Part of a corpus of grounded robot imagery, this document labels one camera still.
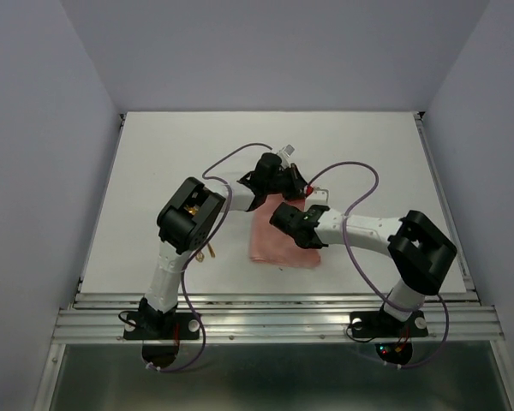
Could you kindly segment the pink satin napkin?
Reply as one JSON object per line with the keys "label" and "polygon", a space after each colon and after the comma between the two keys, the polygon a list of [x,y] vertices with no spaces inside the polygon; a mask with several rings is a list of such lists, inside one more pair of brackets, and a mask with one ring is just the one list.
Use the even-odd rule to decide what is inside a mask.
{"label": "pink satin napkin", "polygon": [[281,194],[270,195],[254,213],[249,239],[249,259],[254,263],[313,269],[320,265],[316,249],[298,247],[294,240],[270,225],[276,209],[284,203]]}

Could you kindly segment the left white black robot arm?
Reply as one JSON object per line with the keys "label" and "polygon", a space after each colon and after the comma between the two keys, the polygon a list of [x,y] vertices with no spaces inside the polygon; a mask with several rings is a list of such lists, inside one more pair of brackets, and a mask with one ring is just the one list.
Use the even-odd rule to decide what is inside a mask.
{"label": "left white black robot arm", "polygon": [[154,337],[172,331],[182,274],[190,257],[209,242],[219,216],[228,211],[255,211],[273,194],[302,200],[307,185],[294,164],[257,165],[239,180],[219,179],[215,186],[187,178],[158,214],[158,262],[132,317],[134,326]]}

